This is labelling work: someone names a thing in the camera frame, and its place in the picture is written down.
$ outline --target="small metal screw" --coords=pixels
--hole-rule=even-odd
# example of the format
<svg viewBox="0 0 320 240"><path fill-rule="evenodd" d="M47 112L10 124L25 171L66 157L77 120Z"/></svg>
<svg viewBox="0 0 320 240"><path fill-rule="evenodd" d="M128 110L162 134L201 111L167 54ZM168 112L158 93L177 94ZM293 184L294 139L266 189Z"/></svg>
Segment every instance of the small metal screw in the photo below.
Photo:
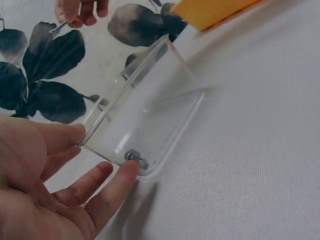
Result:
<svg viewBox="0 0 320 240"><path fill-rule="evenodd" d="M138 152L134 149L127 151L124 155L124 159L126 161L129 161L129 160L137 161L140 164L140 168L143 170L146 170L149 166L148 162L144 158L141 157L140 152Z"/></svg>

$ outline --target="yellow box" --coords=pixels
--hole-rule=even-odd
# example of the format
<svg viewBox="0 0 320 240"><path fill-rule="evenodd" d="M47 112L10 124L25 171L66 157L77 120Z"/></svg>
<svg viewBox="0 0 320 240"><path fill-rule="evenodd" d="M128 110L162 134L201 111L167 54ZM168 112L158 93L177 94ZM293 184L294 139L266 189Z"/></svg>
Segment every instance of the yellow box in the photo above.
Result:
<svg viewBox="0 0 320 240"><path fill-rule="evenodd" d="M204 31L262 0L182 0L171 12Z"/></svg>

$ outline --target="leaf pattern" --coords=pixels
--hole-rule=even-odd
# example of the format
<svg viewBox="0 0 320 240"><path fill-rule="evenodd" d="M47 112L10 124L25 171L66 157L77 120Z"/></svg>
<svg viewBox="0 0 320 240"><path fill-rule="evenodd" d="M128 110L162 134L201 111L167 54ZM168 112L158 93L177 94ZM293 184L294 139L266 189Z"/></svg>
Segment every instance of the leaf pattern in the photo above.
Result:
<svg viewBox="0 0 320 240"><path fill-rule="evenodd" d="M159 14L133 3L117 8L107 29L117 40L133 47L150 47L166 34Z"/></svg>
<svg viewBox="0 0 320 240"><path fill-rule="evenodd" d="M48 120L70 124L86 113L86 104L82 94L60 82L39 81L32 84L32 93L28 98L29 115L35 111Z"/></svg>
<svg viewBox="0 0 320 240"><path fill-rule="evenodd" d="M0 54L7 62L19 65L27 46L28 39L22 31L16 29L0 31Z"/></svg>
<svg viewBox="0 0 320 240"><path fill-rule="evenodd" d="M24 103L27 82L21 69L7 62L0 62L0 107L15 110Z"/></svg>
<svg viewBox="0 0 320 240"><path fill-rule="evenodd" d="M40 22L33 30L22 62L29 84L65 75L85 56L85 42L81 33L72 30L53 40L49 31L55 26Z"/></svg>
<svg viewBox="0 0 320 240"><path fill-rule="evenodd" d="M160 0L149 2L155 12L134 3L116 9L107 26L109 33L134 47L150 47L165 34L174 41L187 25L170 13L175 4L162 4ZM85 100L99 101L98 108L109 104L97 94L85 96L66 84L52 81L74 69L85 57L85 41L80 31L71 30L56 38L50 34L56 24L39 22L28 42L22 31L5 29L5 21L2 18L0 21L3 22L0 54L7 61L0 62L1 108L14 110L13 117L27 119L39 111L50 121L69 124L86 113ZM121 73L125 79L138 67L144 54L145 51L128 56Z"/></svg>

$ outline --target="transparent container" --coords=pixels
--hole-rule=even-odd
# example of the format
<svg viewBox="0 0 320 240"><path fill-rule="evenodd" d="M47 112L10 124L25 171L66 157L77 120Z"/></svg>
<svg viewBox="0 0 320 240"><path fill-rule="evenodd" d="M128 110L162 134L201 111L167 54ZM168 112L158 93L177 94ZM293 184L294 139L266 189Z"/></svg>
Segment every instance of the transparent container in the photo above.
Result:
<svg viewBox="0 0 320 240"><path fill-rule="evenodd" d="M203 96L164 35L108 81L84 121L79 146L119 166L140 161L138 178L149 181L163 169Z"/></svg>

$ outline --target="white fabric surface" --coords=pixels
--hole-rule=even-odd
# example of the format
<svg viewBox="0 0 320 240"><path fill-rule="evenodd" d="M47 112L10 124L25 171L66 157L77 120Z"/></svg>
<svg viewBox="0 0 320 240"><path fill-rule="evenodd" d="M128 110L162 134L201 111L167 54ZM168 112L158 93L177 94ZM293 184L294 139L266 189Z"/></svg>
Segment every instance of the white fabric surface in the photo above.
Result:
<svg viewBox="0 0 320 240"><path fill-rule="evenodd" d="M266 0L184 31L175 45L204 102L99 240L320 239L319 13L319 0ZM74 179L99 161L89 154Z"/></svg>

